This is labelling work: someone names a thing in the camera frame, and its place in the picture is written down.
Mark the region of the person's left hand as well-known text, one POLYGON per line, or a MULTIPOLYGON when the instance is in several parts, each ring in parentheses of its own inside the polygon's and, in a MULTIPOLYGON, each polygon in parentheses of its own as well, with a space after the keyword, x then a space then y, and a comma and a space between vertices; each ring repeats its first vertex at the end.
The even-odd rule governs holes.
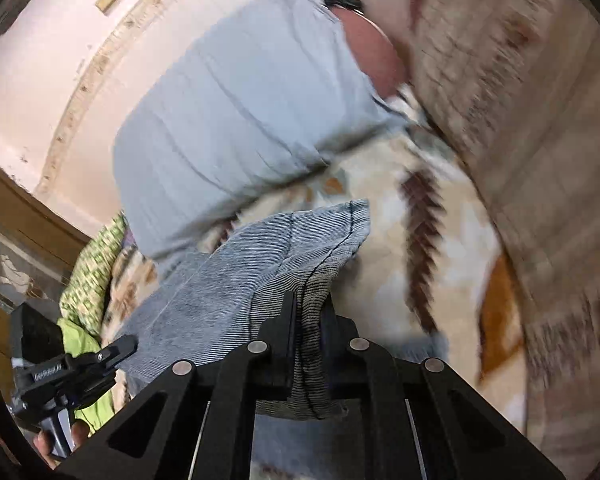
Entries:
MULTIPOLYGON (((90 427, 82 419, 77 419, 71 427, 71 435, 74 443, 73 449, 76 450, 88 439, 90 434, 90 427)), ((54 448, 53 436, 48 432, 41 430, 33 440, 34 447, 38 451, 38 454, 42 457, 44 462, 55 469, 59 462, 56 458, 53 458, 52 452, 54 448)))

